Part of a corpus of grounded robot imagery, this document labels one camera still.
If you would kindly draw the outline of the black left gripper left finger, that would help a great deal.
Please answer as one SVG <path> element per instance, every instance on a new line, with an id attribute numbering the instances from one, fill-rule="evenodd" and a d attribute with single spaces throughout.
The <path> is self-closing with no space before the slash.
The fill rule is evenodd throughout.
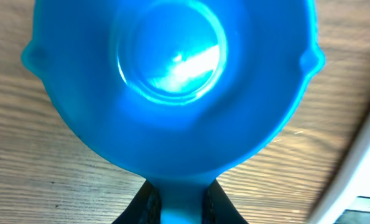
<path id="1" fill-rule="evenodd" d="M 112 224 L 160 224 L 161 199 L 153 185 L 145 181 L 125 211 Z"/>

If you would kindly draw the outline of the blue plastic measuring scoop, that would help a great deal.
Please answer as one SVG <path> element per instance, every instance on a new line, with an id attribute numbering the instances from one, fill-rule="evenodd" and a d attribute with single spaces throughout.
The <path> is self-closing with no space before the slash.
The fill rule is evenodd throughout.
<path id="1" fill-rule="evenodd" d="M 202 223 L 218 176 L 284 128 L 324 66 L 310 0 L 36 0 L 22 63 L 92 151 Z"/>

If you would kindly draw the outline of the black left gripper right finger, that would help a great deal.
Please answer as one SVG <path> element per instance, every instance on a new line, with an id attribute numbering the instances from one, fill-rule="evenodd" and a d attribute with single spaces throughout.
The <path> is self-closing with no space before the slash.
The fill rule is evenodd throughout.
<path id="1" fill-rule="evenodd" d="M 217 180 L 214 180 L 205 191 L 202 224 L 248 224 Z"/>

